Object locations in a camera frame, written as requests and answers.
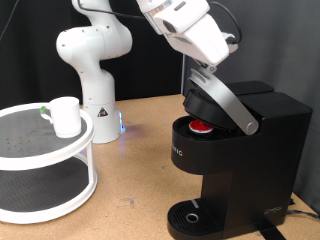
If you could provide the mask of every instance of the blue led light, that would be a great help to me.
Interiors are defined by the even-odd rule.
[[[120,131],[124,132],[126,130],[126,127],[122,125],[122,112],[119,112],[120,116]]]

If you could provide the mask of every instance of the wooden table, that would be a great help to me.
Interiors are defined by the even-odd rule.
[[[171,127],[186,115],[182,95],[117,102],[126,133],[94,145],[98,186],[76,211],[45,223],[0,224],[0,240],[172,239],[167,213],[174,204],[200,197],[202,177],[176,168],[171,159]],[[313,212],[297,196],[289,209]],[[319,240],[320,221],[289,215],[279,230],[288,240]],[[258,233],[232,238],[263,240]]]

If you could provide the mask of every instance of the warning label sticker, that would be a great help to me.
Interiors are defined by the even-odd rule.
[[[99,114],[98,114],[98,117],[106,117],[108,116],[108,113],[106,110],[104,110],[104,108],[101,108]]]

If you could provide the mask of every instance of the coffee maker handle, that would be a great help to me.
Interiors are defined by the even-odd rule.
[[[203,67],[191,69],[191,72],[189,80],[209,94],[246,135],[253,135],[258,130],[256,119],[217,77]]]

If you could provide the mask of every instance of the black coffee maker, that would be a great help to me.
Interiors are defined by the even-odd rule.
[[[175,239],[226,239],[285,220],[312,110],[262,82],[228,88],[257,129],[245,134],[205,91],[189,91],[184,106],[190,116],[173,124],[171,159],[179,169],[203,175],[203,184],[200,198],[169,210]],[[214,129],[191,131],[195,119]]]

